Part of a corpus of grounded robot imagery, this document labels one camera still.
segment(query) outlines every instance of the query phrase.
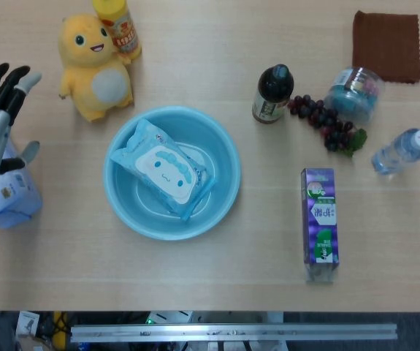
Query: stuffed animal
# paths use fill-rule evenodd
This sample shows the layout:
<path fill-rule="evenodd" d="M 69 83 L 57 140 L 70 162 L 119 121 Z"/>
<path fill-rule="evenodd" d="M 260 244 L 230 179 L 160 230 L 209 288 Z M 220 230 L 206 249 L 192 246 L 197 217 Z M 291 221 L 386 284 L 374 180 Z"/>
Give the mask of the stuffed animal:
<path fill-rule="evenodd" d="M 88 121 L 103 118 L 106 110 L 133 101 L 125 65 L 130 59 L 118 52 L 101 21 L 92 15 L 64 20 L 58 36 L 64 74 L 60 98 L 71 96 Z"/>

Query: wooden table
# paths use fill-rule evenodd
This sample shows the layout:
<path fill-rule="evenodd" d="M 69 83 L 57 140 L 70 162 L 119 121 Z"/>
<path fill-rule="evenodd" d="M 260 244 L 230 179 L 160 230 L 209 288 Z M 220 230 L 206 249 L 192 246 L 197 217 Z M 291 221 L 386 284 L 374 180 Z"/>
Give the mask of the wooden table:
<path fill-rule="evenodd" d="M 285 63 L 295 94 L 321 98 L 351 63 L 352 21 L 364 12 L 418 13 L 420 1 L 135 0 L 143 54 L 131 66 L 136 105 L 89 124 L 58 98 L 57 33 L 89 1 L 0 1 L 0 63 L 42 72 L 12 136 L 38 139 L 30 166 L 44 208 L 0 230 L 0 309 L 420 311 L 420 163 L 381 178 L 370 157 L 420 127 L 420 84 L 386 84 L 369 140 L 353 160 L 328 154 L 306 121 L 251 116 L 256 83 Z M 109 141 L 144 110 L 188 105 L 217 118 L 243 166 L 240 195 L 215 229 L 160 242 L 130 231 L 102 186 Z M 300 177 L 336 172 L 340 269 L 305 283 Z"/>

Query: white object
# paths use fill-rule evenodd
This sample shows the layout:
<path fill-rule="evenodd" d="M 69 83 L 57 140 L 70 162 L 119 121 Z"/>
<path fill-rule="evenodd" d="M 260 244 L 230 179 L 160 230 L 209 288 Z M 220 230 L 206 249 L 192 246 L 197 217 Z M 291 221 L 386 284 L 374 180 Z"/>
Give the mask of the white object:
<path fill-rule="evenodd" d="M 18 316 L 17 330 L 15 335 L 32 335 L 36 336 L 37 323 L 39 322 L 39 315 L 33 312 L 20 311 Z"/>
<path fill-rule="evenodd" d="M 96 73 L 91 82 L 91 90 L 104 104 L 117 103 L 127 96 L 127 82 L 116 69 L 107 68 Z"/>

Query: plastic jar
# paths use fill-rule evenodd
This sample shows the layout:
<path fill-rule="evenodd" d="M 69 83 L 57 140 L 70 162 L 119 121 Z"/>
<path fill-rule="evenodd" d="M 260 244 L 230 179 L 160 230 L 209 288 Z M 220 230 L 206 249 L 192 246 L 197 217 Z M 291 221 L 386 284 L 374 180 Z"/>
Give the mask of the plastic jar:
<path fill-rule="evenodd" d="M 324 102 L 347 121 L 365 124 L 372 119 L 383 81 L 374 72 L 362 67 L 344 69 L 332 84 Z"/>

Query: cartoon character print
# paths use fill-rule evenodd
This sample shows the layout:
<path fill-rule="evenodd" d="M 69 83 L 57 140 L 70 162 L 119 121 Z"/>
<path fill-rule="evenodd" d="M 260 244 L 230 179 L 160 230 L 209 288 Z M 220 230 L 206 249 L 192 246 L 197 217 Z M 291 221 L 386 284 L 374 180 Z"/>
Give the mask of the cartoon character print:
<path fill-rule="evenodd" d="M 135 166 L 177 203 L 188 202 L 196 174 L 181 155 L 165 146 L 155 146 L 140 156 Z"/>
<path fill-rule="evenodd" d="M 309 185 L 307 186 L 307 193 L 309 197 L 313 199 L 316 199 L 320 196 L 324 196 L 326 194 L 323 186 L 317 181 L 309 183 Z"/>

